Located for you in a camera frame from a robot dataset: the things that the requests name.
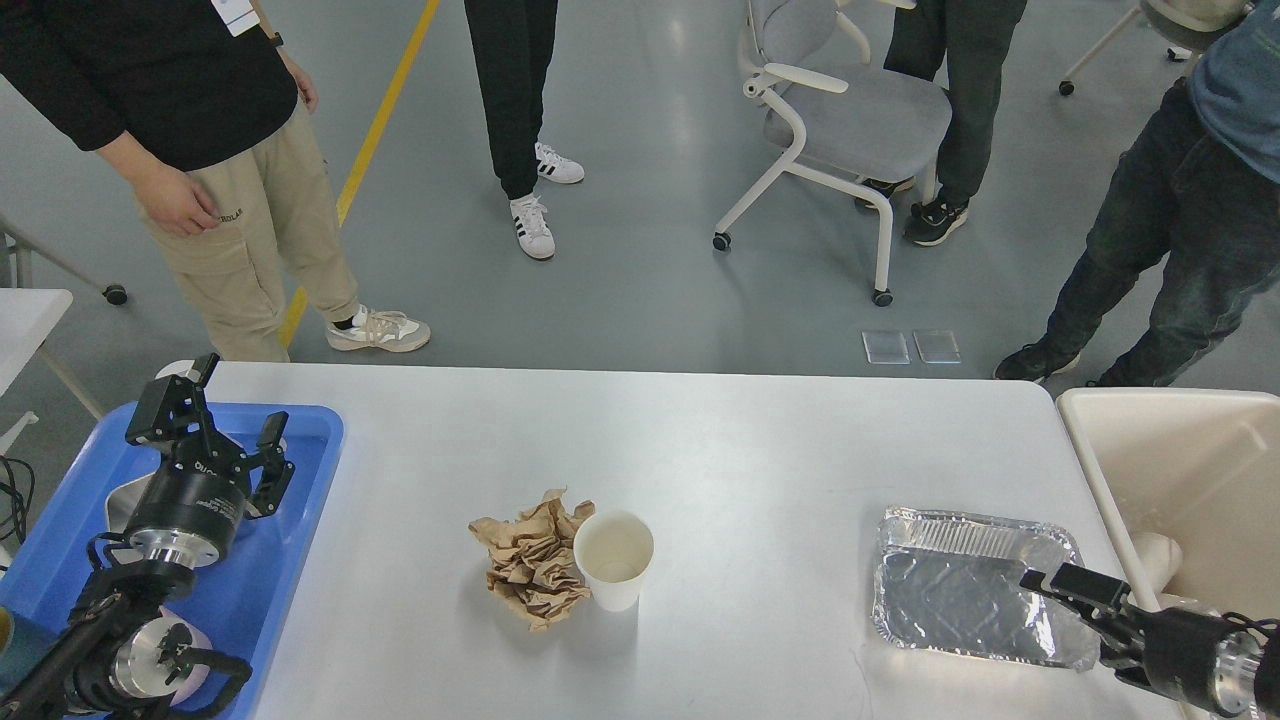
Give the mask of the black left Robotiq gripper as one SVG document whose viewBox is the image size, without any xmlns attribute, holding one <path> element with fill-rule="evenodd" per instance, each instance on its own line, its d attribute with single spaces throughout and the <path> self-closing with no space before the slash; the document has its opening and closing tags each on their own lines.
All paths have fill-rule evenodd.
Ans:
<svg viewBox="0 0 1280 720">
<path fill-rule="evenodd" d="M 161 560 L 196 569 L 220 562 L 229 553 L 247 505 L 247 475 L 260 469 L 248 497 L 252 519 L 273 515 L 294 474 L 285 459 L 283 432 L 288 413 L 269 415 L 257 452 L 223 450 L 205 401 L 205 388 L 220 361 L 218 354 L 195 360 L 192 368 L 148 382 L 125 430 L 125 442 L 155 448 L 161 464 L 125 524 L 125 543 L 143 560 Z"/>
</svg>

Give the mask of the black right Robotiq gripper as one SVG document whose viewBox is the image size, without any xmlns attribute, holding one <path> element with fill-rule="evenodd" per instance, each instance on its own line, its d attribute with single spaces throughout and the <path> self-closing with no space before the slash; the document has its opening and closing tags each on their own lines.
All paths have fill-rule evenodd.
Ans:
<svg viewBox="0 0 1280 720">
<path fill-rule="evenodd" d="M 1108 641 L 1134 641 L 1135 666 L 1125 683 L 1212 712 L 1236 717 L 1263 708 L 1263 624 L 1239 612 L 1222 616 L 1126 607 L 1121 579 L 1064 562 L 1048 575 L 1028 569 L 1019 585 L 1060 602 Z"/>
</svg>

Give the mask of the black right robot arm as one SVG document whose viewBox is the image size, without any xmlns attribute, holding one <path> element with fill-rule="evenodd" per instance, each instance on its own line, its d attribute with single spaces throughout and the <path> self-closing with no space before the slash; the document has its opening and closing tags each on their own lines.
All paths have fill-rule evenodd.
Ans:
<svg viewBox="0 0 1280 720">
<path fill-rule="evenodd" d="M 1075 611 L 1101 637 L 1100 660 L 1128 684 L 1236 717 L 1279 711 L 1277 620 L 1187 609 L 1147 611 L 1124 580 L 1065 562 L 1053 575 L 1028 570 L 1021 588 Z"/>
</svg>

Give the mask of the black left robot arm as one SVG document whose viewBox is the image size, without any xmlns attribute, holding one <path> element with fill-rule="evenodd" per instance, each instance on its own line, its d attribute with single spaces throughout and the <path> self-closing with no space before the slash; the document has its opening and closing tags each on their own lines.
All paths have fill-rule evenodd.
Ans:
<svg viewBox="0 0 1280 720">
<path fill-rule="evenodd" d="M 287 413 L 268 416 L 251 451 L 216 429 L 205 389 L 218 363 L 210 354 L 145 387 L 125 438 L 160 464 L 124 529 L 88 542 L 92 571 L 67 629 L 5 693 L 5 719 L 212 719 L 252 676 L 248 661 L 198 647 L 163 616 L 198 568 L 228 556 L 243 519 L 276 511 L 294 474 Z"/>
</svg>

